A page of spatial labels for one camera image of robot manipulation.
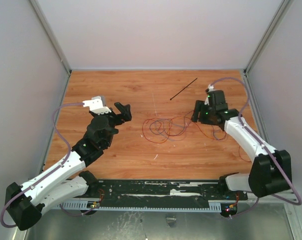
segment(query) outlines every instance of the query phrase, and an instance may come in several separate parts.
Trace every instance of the red wire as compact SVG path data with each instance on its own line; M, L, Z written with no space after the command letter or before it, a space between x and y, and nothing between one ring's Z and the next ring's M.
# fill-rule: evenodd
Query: red wire
M241 146L239 146L239 149L238 149L238 152L239 152L239 156L240 156L240 158L241 158L243 161L247 162L247 163L251 163L251 161L244 160L244 159L241 157L241 154L240 154L240 148L241 148Z

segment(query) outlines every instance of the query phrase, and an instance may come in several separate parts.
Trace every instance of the wooden tabletop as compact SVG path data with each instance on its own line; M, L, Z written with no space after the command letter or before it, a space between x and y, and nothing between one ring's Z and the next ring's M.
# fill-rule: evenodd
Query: wooden tabletop
M213 139L209 125L197 123L207 137L195 123L176 118L171 133L179 133L181 126L190 123L185 133L160 143L165 138L152 134L149 122L144 128L145 137L158 143L143 136L146 119L185 116L193 111L196 100L205 100L208 85L223 77L241 79L235 70L73 71L64 104L105 96L107 106L113 109L115 102L131 105L132 121L116 127L119 133L114 135L110 148L87 170L99 179L218 179L224 174L248 173L251 163L246 162L249 160L246 153L240 149L241 159L239 145L230 136L221 141ZM194 83L170 100L195 78ZM240 110L246 102L244 88L235 81L217 83L215 89L224 91L229 109ZM71 146L83 137L92 120L88 111L81 106L70 106L60 112L57 128ZM249 106L243 116L256 129ZM215 129L217 137L224 135L217 126ZM66 152L65 143L55 134L45 168L59 161Z

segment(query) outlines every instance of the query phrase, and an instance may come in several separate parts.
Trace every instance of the black stick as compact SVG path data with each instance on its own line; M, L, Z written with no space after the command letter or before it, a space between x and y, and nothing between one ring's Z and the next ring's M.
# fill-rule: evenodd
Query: black stick
M181 91L179 91L176 95L174 95L173 97L170 98L170 101L172 99L174 99L179 93L181 93L184 89L186 89L187 87L189 87L195 80L197 80L198 78L194 79L192 82L190 82L188 85L186 85Z

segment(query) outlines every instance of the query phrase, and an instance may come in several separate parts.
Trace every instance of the white paint mark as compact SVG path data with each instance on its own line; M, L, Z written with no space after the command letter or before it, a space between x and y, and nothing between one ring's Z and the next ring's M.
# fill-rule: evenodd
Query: white paint mark
M152 93L152 99L153 99L153 105L154 105L155 115L158 116L157 109L156 109L156 103L155 103L155 96L153 95L153 93Z

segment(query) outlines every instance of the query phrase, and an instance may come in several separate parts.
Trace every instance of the white wall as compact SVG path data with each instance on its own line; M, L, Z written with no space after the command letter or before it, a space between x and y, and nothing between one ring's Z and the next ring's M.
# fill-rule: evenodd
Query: white wall
M243 69L281 0L38 0L72 69Z
M293 1L249 78L271 143L291 155L302 196L302 0Z
M7 186L33 177L43 160L66 80L28 1L0 1L0 212ZM0 225L0 240L13 231Z

